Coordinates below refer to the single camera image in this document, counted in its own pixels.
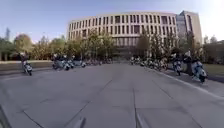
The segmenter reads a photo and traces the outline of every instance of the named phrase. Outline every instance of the tree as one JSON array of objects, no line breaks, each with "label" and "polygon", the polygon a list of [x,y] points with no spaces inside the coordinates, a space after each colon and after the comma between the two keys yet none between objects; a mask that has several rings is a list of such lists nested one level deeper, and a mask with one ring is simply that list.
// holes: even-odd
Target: tree
[{"label": "tree", "polygon": [[217,42],[217,38],[213,35],[210,39],[210,43],[216,43]]},{"label": "tree", "polygon": [[14,39],[17,52],[31,52],[32,42],[28,35],[20,34]]},{"label": "tree", "polygon": [[145,53],[149,49],[149,43],[150,43],[149,37],[146,31],[143,30],[143,33],[140,34],[139,41],[137,43],[137,50],[138,50],[139,56],[141,57],[145,56]]}]

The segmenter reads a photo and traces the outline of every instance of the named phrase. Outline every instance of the white motorcycle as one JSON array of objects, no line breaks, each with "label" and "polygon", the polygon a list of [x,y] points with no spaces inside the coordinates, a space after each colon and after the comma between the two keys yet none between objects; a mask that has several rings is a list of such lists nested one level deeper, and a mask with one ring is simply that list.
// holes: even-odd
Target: white motorcycle
[{"label": "white motorcycle", "polygon": [[181,72],[181,62],[180,61],[174,62],[174,71],[177,73],[177,75],[180,76],[180,72]]},{"label": "white motorcycle", "polygon": [[30,63],[28,63],[27,61],[24,61],[23,66],[24,66],[25,72],[28,73],[30,76],[32,76],[33,68],[31,67]]},{"label": "white motorcycle", "polygon": [[195,67],[195,70],[196,70],[196,72],[193,71],[193,74],[194,74],[193,79],[196,81],[200,81],[201,83],[204,83],[205,78],[207,77],[207,73],[203,69],[201,62],[197,62],[197,66]]}]

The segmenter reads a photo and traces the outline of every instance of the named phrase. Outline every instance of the white building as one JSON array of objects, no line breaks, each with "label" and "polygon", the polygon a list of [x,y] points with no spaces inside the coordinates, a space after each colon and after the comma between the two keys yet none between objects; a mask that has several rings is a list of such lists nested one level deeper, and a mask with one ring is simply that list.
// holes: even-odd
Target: white building
[{"label": "white building", "polygon": [[139,35],[146,30],[148,34],[160,34],[162,39],[167,34],[186,35],[192,31],[197,42],[202,42],[201,27],[197,13],[183,11],[181,14],[165,12],[125,12],[77,19],[69,22],[67,39],[85,38],[90,30],[97,33],[109,33],[115,46],[135,46]]}]

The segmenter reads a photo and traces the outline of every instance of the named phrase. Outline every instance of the ground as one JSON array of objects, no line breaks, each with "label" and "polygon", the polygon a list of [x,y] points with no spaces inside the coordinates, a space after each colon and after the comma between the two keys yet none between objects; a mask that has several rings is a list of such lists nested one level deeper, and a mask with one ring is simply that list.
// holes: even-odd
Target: ground
[{"label": "ground", "polygon": [[0,78],[13,128],[223,128],[223,84],[140,66],[109,64]]}]

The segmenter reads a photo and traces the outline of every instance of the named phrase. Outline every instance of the window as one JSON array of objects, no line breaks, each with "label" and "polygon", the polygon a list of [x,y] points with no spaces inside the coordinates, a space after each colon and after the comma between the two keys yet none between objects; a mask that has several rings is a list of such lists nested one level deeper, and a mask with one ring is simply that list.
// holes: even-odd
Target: window
[{"label": "window", "polygon": [[106,33],[108,33],[108,27],[106,27]]},{"label": "window", "polygon": [[156,23],[156,16],[153,16],[153,18],[154,18],[154,23]]},{"label": "window", "polygon": [[103,24],[105,24],[106,17],[103,17]]},{"label": "window", "polygon": [[81,28],[81,24],[82,24],[82,22],[80,21],[80,22],[79,22],[79,28]]},{"label": "window", "polygon": [[143,15],[141,15],[141,21],[142,21],[142,23],[144,23],[144,16]]},{"label": "window", "polygon": [[168,27],[166,27],[166,33],[167,33],[167,34],[169,33],[169,28],[168,28]]},{"label": "window", "polygon": [[131,20],[131,23],[133,23],[132,15],[130,15],[130,20]]},{"label": "window", "polygon": [[100,33],[101,33],[101,27],[99,27],[99,30],[98,31],[99,31],[99,35],[100,35]]},{"label": "window", "polygon": [[159,26],[159,34],[162,34],[161,26]]},{"label": "window", "polygon": [[157,26],[155,26],[155,33],[157,34]]},{"label": "window", "polygon": [[170,27],[170,33],[173,33],[173,28],[172,27]]},{"label": "window", "polygon": [[99,25],[101,25],[101,18],[99,18]]},{"label": "window", "polygon": [[140,27],[139,27],[139,25],[135,25],[135,26],[134,26],[134,33],[135,33],[135,34],[140,33]]},{"label": "window", "polygon": [[110,24],[113,24],[113,16],[110,17]]},{"label": "window", "polygon": [[149,26],[147,25],[147,34],[149,34]]},{"label": "window", "polygon": [[163,24],[168,24],[167,23],[167,16],[162,16],[161,18],[162,18],[162,23]]},{"label": "window", "polygon": [[150,23],[152,23],[152,15],[149,16]]},{"label": "window", "polygon": [[97,26],[97,18],[96,18],[96,26]]},{"label": "window", "polygon": [[157,18],[158,18],[158,23],[160,24],[160,16],[157,16]]},{"label": "window", "polygon": [[121,27],[118,26],[118,34],[121,34]]},{"label": "window", "polygon": [[165,27],[163,26],[163,35],[166,35]]},{"label": "window", "polygon": [[113,26],[110,26],[110,33],[113,34]]},{"label": "window", "polygon": [[109,23],[109,17],[107,17],[107,24]]},{"label": "window", "polygon": [[134,26],[132,25],[131,26],[131,34],[133,34],[134,33]]},{"label": "window", "polygon": [[115,26],[115,34],[117,34],[117,26]]},{"label": "window", "polygon": [[144,28],[144,25],[142,25],[142,33],[145,32],[145,28]]},{"label": "window", "polygon": [[129,34],[129,26],[126,26],[126,33]]},{"label": "window", "polygon": [[122,23],[124,23],[124,16],[122,16]]},{"label": "window", "polygon": [[115,23],[120,23],[120,16],[115,16]]},{"label": "window", "polygon": [[126,23],[128,23],[128,15],[126,15]]},{"label": "window", "polygon": [[170,16],[169,16],[169,24],[171,24],[171,18],[170,18]]},{"label": "window", "polygon": [[175,25],[175,18],[173,17],[173,25]]},{"label": "window", "polygon": [[135,15],[133,15],[133,19],[134,19],[134,23],[136,23],[136,17],[135,17]]},{"label": "window", "polygon": [[124,25],[122,26],[122,34],[124,34]]},{"label": "window", "polygon": [[137,23],[139,23],[139,15],[137,15]]},{"label": "window", "polygon": [[148,15],[145,15],[145,21],[146,21],[146,23],[149,22]]},{"label": "window", "polygon": [[92,26],[94,26],[95,25],[95,19],[93,19],[93,24],[92,24]]},{"label": "window", "polygon": [[151,25],[151,34],[153,34],[153,26]]}]

